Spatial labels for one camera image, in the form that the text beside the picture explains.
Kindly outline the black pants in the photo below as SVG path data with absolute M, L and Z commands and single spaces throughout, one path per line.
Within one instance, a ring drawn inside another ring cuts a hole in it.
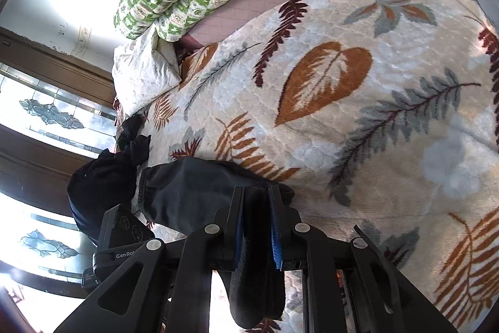
M 230 206 L 243 188 L 242 247 L 237 267 L 219 272 L 237 325 L 253 329 L 264 319 L 279 320 L 285 308 L 283 271 L 272 252 L 268 195 L 274 182 L 230 161 L 184 157 L 146 168 L 139 179 L 139 208 L 154 223 L 189 236 Z

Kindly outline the black clothes pile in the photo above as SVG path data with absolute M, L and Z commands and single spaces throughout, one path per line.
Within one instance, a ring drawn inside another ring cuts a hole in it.
M 142 114 L 129 117 L 118 138 L 119 151 L 105 149 L 70 178 L 67 194 L 72 216 L 93 244 L 98 244 L 105 212 L 118 204 L 131 205 L 138 168 L 150 153 L 151 138 L 139 133 L 144 124 Z

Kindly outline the white floral pillow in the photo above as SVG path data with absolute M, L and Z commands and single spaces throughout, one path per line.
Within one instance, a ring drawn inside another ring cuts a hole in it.
M 123 112 L 132 116 L 181 81 L 171 42 L 151 26 L 134 41 L 115 48 L 112 77 Z

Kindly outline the leaf pattern fleece blanket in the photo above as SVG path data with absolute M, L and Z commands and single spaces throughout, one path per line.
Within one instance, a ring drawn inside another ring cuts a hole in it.
M 498 38 L 474 0 L 289 0 L 178 63 L 149 165 L 226 160 L 359 226 L 460 332 L 498 299 Z

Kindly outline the window with wooden frame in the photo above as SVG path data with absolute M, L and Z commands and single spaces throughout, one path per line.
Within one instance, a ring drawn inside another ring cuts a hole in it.
M 67 186 L 115 146 L 111 75 L 74 56 L 1 32 L 1 280 L 27 285 L 26 314 L 47 331 L 79 302 L 93 247 L 78 231 Z

